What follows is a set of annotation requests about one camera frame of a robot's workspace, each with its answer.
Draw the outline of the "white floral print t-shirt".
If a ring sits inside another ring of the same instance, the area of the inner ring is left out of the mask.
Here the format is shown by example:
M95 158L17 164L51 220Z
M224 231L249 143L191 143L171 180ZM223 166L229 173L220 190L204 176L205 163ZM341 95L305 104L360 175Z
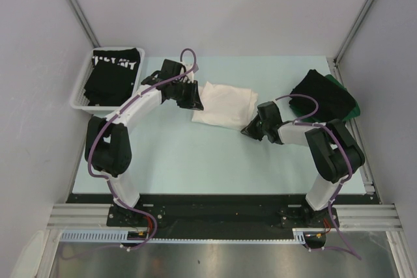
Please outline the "white floral print t-shirt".
M195 111L192 122L242 130L255 115L258 94L251 89L206 82L199 87L204 110Z

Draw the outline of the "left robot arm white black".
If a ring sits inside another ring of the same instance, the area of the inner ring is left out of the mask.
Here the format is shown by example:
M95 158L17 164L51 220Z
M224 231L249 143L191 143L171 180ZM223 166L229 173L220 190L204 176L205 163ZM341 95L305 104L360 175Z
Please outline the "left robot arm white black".
M106 180L115 204L123 207L122 219L131 226L143 221L144 210L136 205L140 194L128 170L133 156L130 133L166 100L176 101L183 109L204 110L194 79L196 70L196 63L187 66L166 59L119 108L104 118L93 116L88 123L85 160L89 174Z

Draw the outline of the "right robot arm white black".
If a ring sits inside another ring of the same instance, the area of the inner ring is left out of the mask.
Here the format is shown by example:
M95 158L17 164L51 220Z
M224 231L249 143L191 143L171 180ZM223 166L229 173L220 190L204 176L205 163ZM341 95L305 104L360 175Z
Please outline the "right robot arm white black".
M295 215L280 212L297 224L315 227L323 219L332 219L330 205L341 187L365 163L365 156L358 143L343 121L307 123L282 121L280 110L274 102L258 105L255 118L241 131L241 134L278 145L300 145L309 148L318 175Z

